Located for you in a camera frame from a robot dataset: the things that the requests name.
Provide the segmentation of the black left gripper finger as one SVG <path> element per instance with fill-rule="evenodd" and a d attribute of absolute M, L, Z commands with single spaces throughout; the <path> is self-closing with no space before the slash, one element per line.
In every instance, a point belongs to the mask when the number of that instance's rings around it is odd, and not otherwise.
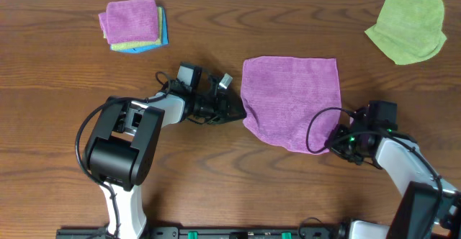
<path fill-rule="evenodd" d="M 246 117 L 246 110 L 240 98 L 231 99 L 229 101 L 231 117 Z"/>
<path fill-rule="evenodd" d="M 225 117 L 221 117 L 219 120 L 216 120 L 215 124 L 223 125 L 225 123 L 234 122 L 234 121 L 242 120 L 242 119 L 245 119 L 245 118 L 246 118 L 246 113 L 227 115 Z"/>

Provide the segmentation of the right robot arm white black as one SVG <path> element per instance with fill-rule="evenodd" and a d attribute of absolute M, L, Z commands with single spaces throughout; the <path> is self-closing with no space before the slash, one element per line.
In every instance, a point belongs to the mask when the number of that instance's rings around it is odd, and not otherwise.
<path fill-rule="evenodd" d="M 370 101 L 349 115 L 350 125 L 337 125 L 326 146 L 338 157 L 360 165 L 370 159 L 384 170 L 402 200 L 391 225 L 353 221 L 345 238 L 435 238 L 435 225 L 448 238 L 460 237 L 460 190 L 447 182 L 422 155 L 410 135 L 398 131 L 397 105 Z"/>

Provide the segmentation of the purple microfiber cloth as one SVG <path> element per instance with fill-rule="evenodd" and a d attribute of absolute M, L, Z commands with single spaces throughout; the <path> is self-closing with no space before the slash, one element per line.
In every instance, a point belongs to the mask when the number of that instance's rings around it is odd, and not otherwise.
<path fill-rule="evenodd" d="M 244 126 L 261 141 L 295 153 L 323 147 L 339 121 L 334 58 L 261 56 L 243 63 Z"/>

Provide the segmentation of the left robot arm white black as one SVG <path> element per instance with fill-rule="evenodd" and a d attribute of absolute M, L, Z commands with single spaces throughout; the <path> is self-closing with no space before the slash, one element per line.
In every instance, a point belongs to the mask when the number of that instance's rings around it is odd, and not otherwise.
<path fill-rule="evenodd" d="M 109 214 L 105 238 L 143 238 L 147 217 L 142 183 L 153 163 L 163 127 L 189 120 L 221 125 L 246 117 L 229 74 L 181 63 L 151 97 L 111 96 L 81 124 L 75 142 L 82 171 L 104 193 Z"/>

